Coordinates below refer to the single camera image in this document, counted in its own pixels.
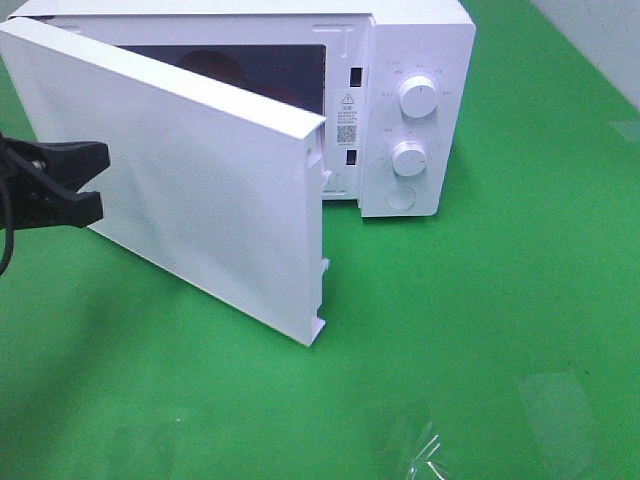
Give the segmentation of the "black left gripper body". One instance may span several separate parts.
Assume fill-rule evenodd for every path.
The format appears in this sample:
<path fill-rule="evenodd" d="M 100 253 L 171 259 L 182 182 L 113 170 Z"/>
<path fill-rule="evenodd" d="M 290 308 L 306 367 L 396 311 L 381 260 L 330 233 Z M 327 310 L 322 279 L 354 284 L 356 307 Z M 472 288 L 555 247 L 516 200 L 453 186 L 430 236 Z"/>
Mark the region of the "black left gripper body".
<path fill-rule="evenodd" d="M 44 154 L 33 144 L 1 135 L 1 199 L 8 194 L 15 230 L 51 227 L 54 211 L 45 202 L 41 184 L 18 166 L 13 156 L 20 157 L 41 173 L 48 170 Z"/>

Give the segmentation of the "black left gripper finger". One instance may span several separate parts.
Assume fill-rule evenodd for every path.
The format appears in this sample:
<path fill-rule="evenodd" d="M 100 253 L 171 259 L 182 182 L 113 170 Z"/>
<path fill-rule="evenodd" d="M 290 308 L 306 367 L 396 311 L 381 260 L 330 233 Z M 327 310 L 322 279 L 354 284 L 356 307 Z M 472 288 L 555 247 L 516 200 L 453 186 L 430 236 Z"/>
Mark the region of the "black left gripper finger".
<path fill-rule="evenodd" d="M 102 197 L 99 192 L 69 192 L 53 195 L 47 205 L 51 225 L 87 227 L 104 217 Z"/>
<path fill-rule="evenodd" d="M 10 139 L 9 148 L 73 192 L 110 166 L 108 146 L 97 141 L 38 143 Z"/>

